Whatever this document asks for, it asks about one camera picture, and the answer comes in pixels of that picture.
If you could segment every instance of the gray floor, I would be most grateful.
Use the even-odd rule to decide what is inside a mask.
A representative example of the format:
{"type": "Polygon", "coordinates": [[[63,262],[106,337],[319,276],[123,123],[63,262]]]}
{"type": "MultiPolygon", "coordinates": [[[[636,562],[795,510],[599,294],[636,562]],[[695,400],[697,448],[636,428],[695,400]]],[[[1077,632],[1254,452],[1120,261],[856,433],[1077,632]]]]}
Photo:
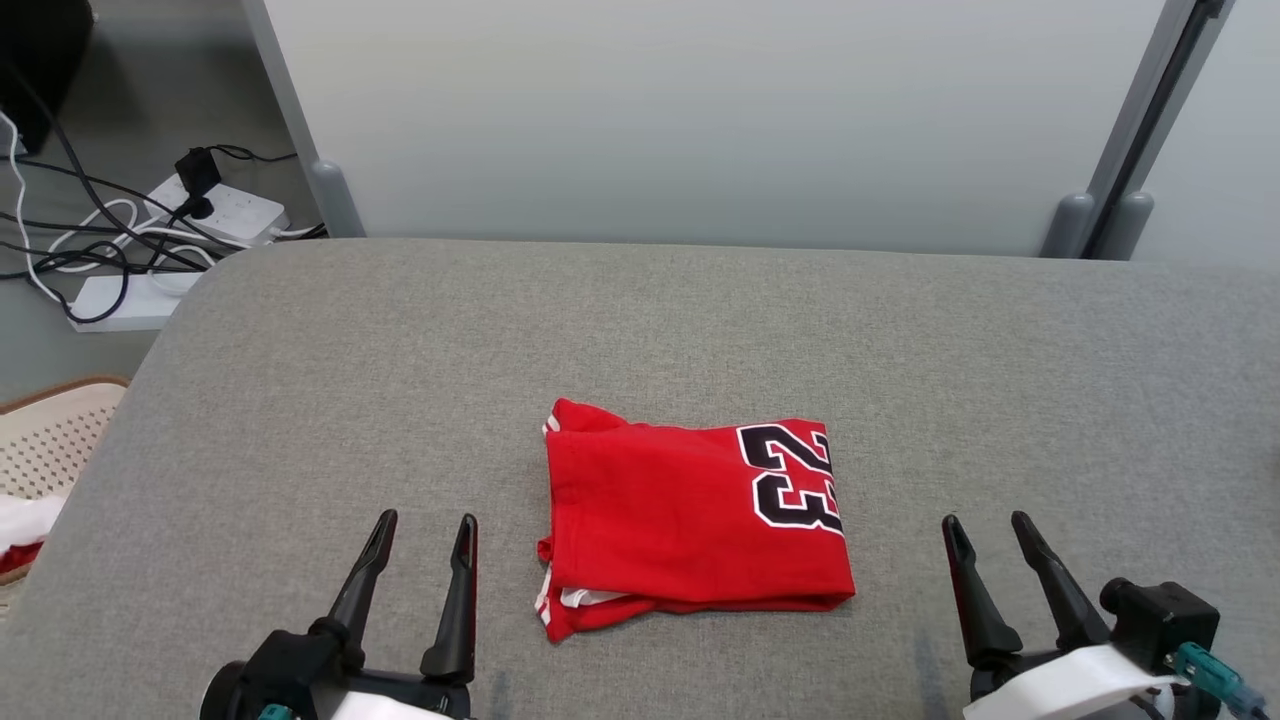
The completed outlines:
{"type": "MultiPolygon", "coordinates": [[[[292,150],[236,0],[100,0],[100,19],[60,118],[84,169],[93,176],[152,190],[173,174],[188,147],[228,142],[262,155],[292,150]]],[[[50,141],[37,158],[68,167],[50,141]]],[[[317,222],[297,161],[274,165],[219,158],[224,182],[279,202],[296,227],[317,222]]],[[[76,179],[23,168],[26,217],[76,223],[92,210],[76,179]]],[[[104,200],[118,197],[100,191],[104,200]]],[[[17,183],[0,167],[0,206],[13,211],[17,183]]],[[[32,232],[37,246],[56,233],[32,232]]],[[[20,242],[0,220],[0,240],[20,242]]],[[[0,272],[22,266],[0,250],[0,272]]],[[[74,297],[81,281],[50,284],[74,297]]],[[[131,377],[155,333],[77,333],[60,309],[22,281],[0,283],[0,402],[76,378],[131,377]]]]}

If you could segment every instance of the white power strip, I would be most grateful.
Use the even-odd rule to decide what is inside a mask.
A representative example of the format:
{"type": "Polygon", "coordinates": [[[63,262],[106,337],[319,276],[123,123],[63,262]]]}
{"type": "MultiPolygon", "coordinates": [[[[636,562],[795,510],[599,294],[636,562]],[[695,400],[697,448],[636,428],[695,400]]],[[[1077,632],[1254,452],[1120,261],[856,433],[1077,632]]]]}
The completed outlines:
{"type": "MultiPolygon", "coordinates": [[[[187,190],[182,187],[182,179],[175,174],[152,190],[148,197],[166,208],[178,208],[187,201],[187,190]]],[[[289,215],[284,211],[284,205],[265,197],[221,183],[214,186],[205,197],[214,206],[214,213],[198,220],[187,218],[187,222],[216,238],[242,245],[265,245],[275,240],[273,229],[283,231],[289,227],[289,215]]],[[[160,218],[161,222],[169,219],[169,213],[156,205],[151,202],[145,205],[152,218],[160,218]]]]}
{"type": "MultiPolygon", "coordinates": [[[[164,273],[157,274],[159,282],[174,291],[187,291],[196,284],[204,273],[164,273]]],[[[173,314],[182,297],[163,292],[146,275],[129,275],[124,302],[111,313],[111,316],[96,323],[72,323],[82,333],[105,333],[124,331],[157,331],[173,314]]],[[[120,275],[93,275],[84,278],[84,286],[72,304],[77,318],[96,318],[120,296],[120,275]]]]}

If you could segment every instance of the teal cable connector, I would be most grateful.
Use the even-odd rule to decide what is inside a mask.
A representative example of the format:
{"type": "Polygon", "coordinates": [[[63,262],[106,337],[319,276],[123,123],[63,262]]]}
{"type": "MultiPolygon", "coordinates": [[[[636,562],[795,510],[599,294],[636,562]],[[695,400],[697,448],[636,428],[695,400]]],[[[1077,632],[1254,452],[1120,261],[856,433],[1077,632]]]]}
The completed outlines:
{"type": "Polygon", "coordinates": [[[1178,652],[1170,659],[1170,667],[1187,678],[1197,688],[1207,692],[1226,705],[1231,715],[1248,720],[1267,717],[1262,694],[1244,684],[1244,678],[1231,670],[1225,662],[1196,643],[1178,646],[1178,652]]]}
{"type": "Polygon", "coordinates": [[[268,705],[257,720],[293,720],[294,717],[293,711],[283,705],[268,705]]]}

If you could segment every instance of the red fabric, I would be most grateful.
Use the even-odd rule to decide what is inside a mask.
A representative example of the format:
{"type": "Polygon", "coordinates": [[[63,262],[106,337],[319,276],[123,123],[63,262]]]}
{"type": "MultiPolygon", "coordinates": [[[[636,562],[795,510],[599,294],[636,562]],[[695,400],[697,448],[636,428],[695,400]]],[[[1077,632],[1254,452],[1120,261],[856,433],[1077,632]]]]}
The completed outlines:
{"type": "Polygon", "coordinates": [[[3,555],[0,555],[0,575],[22,568],[23,565],[29,565],[36,561],[36,553],[40,552],[40,546],[45,543],[37,542],[32,544],[15,544],[9,547],[3,555]]]}
{"type": "Polygon", "coordinates": [[[820,423],[695,430],[562,398],[544,430],[552,642],[653,610],[823,611],[854,594],[820,423]],[[626,597],[567,607],[563,588],[626,597]]]}

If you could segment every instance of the black number with white outline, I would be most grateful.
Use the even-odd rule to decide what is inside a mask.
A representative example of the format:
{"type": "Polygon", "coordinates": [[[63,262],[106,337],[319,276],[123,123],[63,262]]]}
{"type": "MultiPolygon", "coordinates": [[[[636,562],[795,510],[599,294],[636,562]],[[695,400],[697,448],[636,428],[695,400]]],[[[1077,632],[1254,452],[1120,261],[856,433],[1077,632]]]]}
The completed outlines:
{"type": "Polygon", "coordinates": [[[831,477],[831,446],[822,433],[813,433],[809,446],[782,425],[750,425],[737,429],[742,460],[767,470],[751,484],[755,514],[773,528],[808,528],[845,534],[836,505],[836,486],[831,477]],[[787,474],[786,456],[823,475],[823,491],[797,489],[787,474]],[[787,503],[783,497],[795,492],[800,503],[787,503]]]}

